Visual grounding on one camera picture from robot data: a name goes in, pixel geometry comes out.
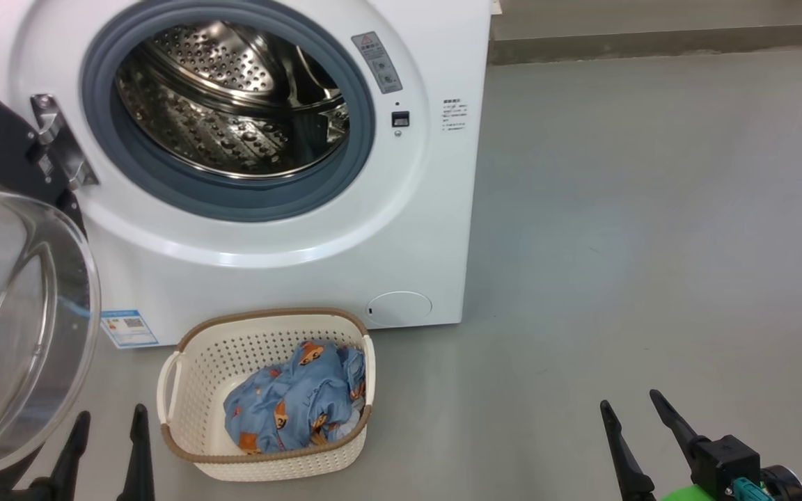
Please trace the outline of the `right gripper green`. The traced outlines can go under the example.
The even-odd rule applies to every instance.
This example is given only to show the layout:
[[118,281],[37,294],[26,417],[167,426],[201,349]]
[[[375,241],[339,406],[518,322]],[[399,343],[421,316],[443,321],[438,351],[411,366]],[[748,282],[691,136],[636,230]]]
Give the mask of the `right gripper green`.
[[[659,415],[662,424],[669,428],[677,441],[682,454],[694,475],[699,470],[698,444],[709,442],[706,436],[697,434],[693,427],[677,412],[674,406],[659,390],[650,390],[650,400]],[[636,462],[632,451],[622,436],[622,425],[611,403],[602,400],[599,403],[604,430],[610,448],[615,478],[622,500],[656,500],[655,485]],[[762,485],[753,482],[735,482],[731,487],[723,489],[721,500],[774,500]],[[716,500],[698,485],[677,489],[662,497],[663,501],[700,501]]]

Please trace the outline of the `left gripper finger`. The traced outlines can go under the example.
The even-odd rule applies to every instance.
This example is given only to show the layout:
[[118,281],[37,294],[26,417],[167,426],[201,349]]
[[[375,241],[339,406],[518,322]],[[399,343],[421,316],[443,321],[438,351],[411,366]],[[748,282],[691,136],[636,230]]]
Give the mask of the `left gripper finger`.
[[146,406],[134,407],[132,425],[129,431],[132,451],[129,457],[125,483],[117,499],[155,500],[154,475],[152,466],[152,445],[150,444],[150,425]]
[[91,413],[80,412],[49,476],[50,500],[75,498],[79,461],[85,454],[90,428]]

